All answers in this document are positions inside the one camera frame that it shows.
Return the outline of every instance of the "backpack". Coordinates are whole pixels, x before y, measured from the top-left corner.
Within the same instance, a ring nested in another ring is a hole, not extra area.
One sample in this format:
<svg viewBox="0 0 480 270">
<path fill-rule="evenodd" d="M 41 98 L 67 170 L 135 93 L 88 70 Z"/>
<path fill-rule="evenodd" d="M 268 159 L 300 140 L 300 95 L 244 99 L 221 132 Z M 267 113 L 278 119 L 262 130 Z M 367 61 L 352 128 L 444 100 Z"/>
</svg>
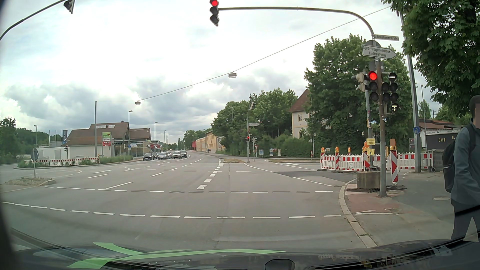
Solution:
<svg viewBox="0 0 480 270">
<path fill-rule="evenodd" d="M 468 129 L 468 134 L 470 135 L 470 144 L 468 148 L 468 156 L 472 153 L 473 149 L 475 148 L 475 130 L 472 124 L 468 124 L 466 126 Z M 443 169 L 444 169 L 444 180 L 445 180 L 445 190 L 448 193 L 452 192 L 453 188 L 453 181 L 455 179 L 455 163 L 454 163 L 454 156 L 453 152 L 455 150 L 455 141 L 453 140 L 444 150 L 442 154 L 442 162 L 443 162 Z"/>
</svg>

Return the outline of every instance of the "road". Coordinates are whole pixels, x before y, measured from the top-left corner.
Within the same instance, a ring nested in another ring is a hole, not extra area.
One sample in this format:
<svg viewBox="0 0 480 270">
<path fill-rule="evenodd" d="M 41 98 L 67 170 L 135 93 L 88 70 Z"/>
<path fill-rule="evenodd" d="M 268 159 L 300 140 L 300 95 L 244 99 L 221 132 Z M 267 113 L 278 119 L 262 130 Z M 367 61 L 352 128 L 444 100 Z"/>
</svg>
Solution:
<svg viewBox="0 0 480 270">
<path fill-rule="evenodd" d="M 3 193 L 0 205 L 9 226 L 59 245 L 364 247 L 338 202 L 354 173 L 265 160 L 226 164 L 188 153 L 180 160 L 38 170 L 57 183 Z"/>
</svg>

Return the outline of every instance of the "white car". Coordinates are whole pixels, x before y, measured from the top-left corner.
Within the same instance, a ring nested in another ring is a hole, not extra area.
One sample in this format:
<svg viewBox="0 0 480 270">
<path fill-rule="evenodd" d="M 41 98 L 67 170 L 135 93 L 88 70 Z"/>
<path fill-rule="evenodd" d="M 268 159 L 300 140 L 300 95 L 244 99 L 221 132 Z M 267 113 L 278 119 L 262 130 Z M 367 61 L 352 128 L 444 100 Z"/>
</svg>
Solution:
<svg viewBox="0 0 480 270">
<path fill-rule="evenodd" d="M 173 159 L 181 159 L 180 151 L 173 151 L 172 158 Z"/>
</svg>

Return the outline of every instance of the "person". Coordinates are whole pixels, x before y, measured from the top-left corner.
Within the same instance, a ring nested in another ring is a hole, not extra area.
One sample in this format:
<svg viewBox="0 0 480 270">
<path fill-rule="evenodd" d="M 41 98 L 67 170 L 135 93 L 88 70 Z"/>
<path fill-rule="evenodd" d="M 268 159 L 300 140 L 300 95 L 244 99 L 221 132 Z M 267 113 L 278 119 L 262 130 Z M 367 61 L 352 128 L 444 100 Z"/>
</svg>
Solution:
<svg viewBox="0 0 480 270">
<path fill-rule="evenodd" d="M 480 104 L 480 95 L 473 96 L 468 105 L 472 115 L 469 125 L 474 127 L 475 142 L 480 142 L 480 122 L 475 125 L 476 104 Z M 466 236 L 472 218 L 476 226 L 480 227 L 480 147 L 475 146 L 470 153 L 470 134 L 467 128 L 462 128 L 456 136 L 453 155 L 455 178 L 451 193 L 454 208 L 452 240 L 456 240 Z"/>
</svg>

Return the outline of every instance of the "curved pole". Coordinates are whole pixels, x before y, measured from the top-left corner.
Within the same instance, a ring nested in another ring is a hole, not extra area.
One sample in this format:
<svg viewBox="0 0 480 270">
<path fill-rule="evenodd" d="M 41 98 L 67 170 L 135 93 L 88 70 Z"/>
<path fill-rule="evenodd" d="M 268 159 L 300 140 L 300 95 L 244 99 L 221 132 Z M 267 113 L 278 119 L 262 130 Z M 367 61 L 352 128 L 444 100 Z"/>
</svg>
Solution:
<svg viewBox="0 0 480 270">
<path fill-rule="evenodd" d="M 372 40 L 375 41 L 375 35 L 373 33 L 373 29 L 370 26 L 370 24 L 367 22 L 367 20 L 365 20 L 362 16 L 356 14 L 355 12 L 346 11 L 346 10 L 302 8 L 302 7 L 233 7 L 233 8 L 219 8 L 218 10 L 219 11 L 222 11 L 222 10 L 309 10 L 309 11 L 325 11 L 325 12 L 350 14 L 361 19 L 367 25 L 368 29 L 370 30 L 370 34 L 372 35 Z"/>
<path fill-rule="evenodd" d="M 8 31 L 10 31 L 10 29 L 12 29 L 12 28 L 14 28 L 15 26 L 21 24 L 21 23 L 22 23 L 23 21 L 25 21 L 26 19 L 28 19 L 28 18 L 30 18 L 30 17 L 33 17 L 33 16 L 39 14 L 40 12 L 42 12 L 42 11 L 44 11 L 44 10 L 46 10 L 46 9 L 49 9 L 49 8 L 53 7 L 53 6 L 56 5 L 56 4 L 60 4 L 60 3 L 62 3 L 63 1 L 65 1 L 65 0 L 57 1 L 57 2 L 55 2 L 55 3 L 53 3 L 53 4 L 49 5 L 49 6 L 44 7 L 43 9 L 41 9 L 41 10 L 35 12 L 35 13 L 32 13 L 32 14 L 29 15 L 28 17 L 25 17 L 25 18 L 23 18 L 22 20 L 14 23 L 12 26 L 8 27 L 7 30 L 5 30 L 5 32 L 3 32 L 3 34 L 1 34 L 0 40 L 3 38 L 3 36 L 4 36 Z"/>
</svg>

